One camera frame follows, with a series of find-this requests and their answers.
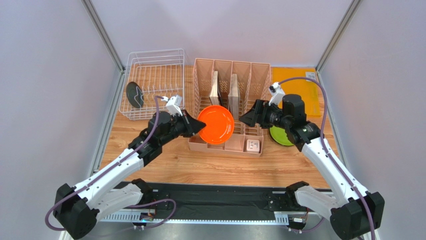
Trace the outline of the orange plate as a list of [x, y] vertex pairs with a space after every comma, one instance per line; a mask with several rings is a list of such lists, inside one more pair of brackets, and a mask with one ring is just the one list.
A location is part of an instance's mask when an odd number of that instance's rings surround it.
[[219, 145], [225, 143], [234, 132], [235, 121], [233, 115], [223, 106], [207, 106], [198, 114], [197, 119], [206, 124], [198, 134], [208, 144]]

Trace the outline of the green plate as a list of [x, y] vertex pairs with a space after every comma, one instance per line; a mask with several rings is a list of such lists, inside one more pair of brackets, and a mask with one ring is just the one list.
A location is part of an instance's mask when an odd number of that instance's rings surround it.
[[270, 137], [278, 144], [286, 147], [293, 146], [294, 144], [288, 139], [284, 129], [273, 126], [269, 129]]

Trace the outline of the dark teal plate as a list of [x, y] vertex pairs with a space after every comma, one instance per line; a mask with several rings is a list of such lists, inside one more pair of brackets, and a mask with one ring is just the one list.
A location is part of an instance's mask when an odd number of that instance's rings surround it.
[[141, 109], [144, 106], [144, 93], [136, 82], [129, 82], [125, 92], [127, 100], [132, 107]]

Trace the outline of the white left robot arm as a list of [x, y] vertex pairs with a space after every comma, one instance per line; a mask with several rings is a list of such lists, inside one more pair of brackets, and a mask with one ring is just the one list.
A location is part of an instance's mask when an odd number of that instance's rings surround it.
[[186, 110], [176, 114], [155, 113], [147, 128], [114, 161], [74, 186], [65, 183], [57, 189], [55, 204], [46, 214], [45, 224], [57, 230], [49, 223], [49, 216], [53, 215], [62, 226], [59, 230], [78, 240], [88, 235], [104, 217], [124, 208], [134, 208], [152, 191], [143, 180], [136, 179], [116, 191], [112, 189], [157, 158], [164, 145], [179, 137], [192, 137], [205, 127], [204, 122]]

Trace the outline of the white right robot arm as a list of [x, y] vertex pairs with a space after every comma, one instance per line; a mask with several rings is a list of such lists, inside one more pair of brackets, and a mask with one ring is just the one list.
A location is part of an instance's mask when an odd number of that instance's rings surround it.
[[332, 151], [320, 128], [307, 120], [305, 103], [297, 94], [282, 98], [282, 107], [257, 99], [239, 121], [263, 129], [284, 129], [289, 141], [303, 153], [326, 180], [333, 196], [326, 195], [300, 181], [286, 188], [293, 205], [306, 207], [329, 220], [342, 240], [351, 240], [381, 226], [385, 200], [379, 192], [371, 193], [348, 171]]

